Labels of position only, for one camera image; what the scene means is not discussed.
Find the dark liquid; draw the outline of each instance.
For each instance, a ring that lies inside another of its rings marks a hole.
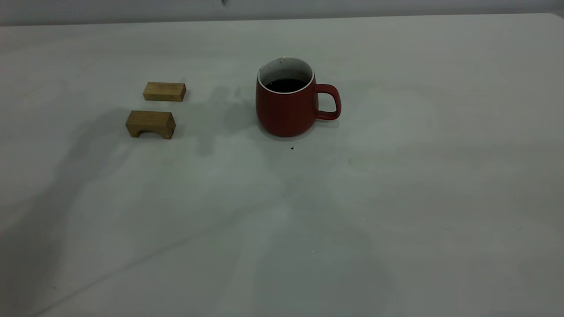
[[[295,79],[275,80],[268,85],[267,89],[276,91],[277,93],[291,93],[292,91],[300,90],[307,85],[306,82]]]

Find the wooden block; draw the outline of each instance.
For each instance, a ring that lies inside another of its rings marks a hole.
[[[183,83],[149,82],[143,96],[145,100],[160,100],[166,102],[181,102],[184,100],[186,85]]]
[[[171,139],[176,123],[170,112],[133,110],[125,126],[132,138],[138,138],[141,132],[150,131],[159,133],[165,139]]]

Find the white table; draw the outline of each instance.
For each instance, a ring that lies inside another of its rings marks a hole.
[[[557,16],[0,40],[0,316],[564,314]],[[257,125],[255,74],[280,56],[339,89],[338,121]],[[190,94],[148,102],[148,81]],[[172,140],[129,137],[132,109],[171,111]]]

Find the arch-shaped wooden block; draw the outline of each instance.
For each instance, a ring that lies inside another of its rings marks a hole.
[[[132,138],[138,138],[141,132],[151,131],[159,133],[165,139],[171,139],[176,123],[170,112],[133,110],[125,126]]]

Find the red mug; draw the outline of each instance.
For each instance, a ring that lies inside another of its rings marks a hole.
[[[319,111],[319,93],[333,96],[336,111]],[[278,58],[259,69],[256,102],[258,120],[279,137],[294,137],[311,128],[316,119],[335,120],[341,114],[337,89],[318,85],[313,69],[297,58]]]

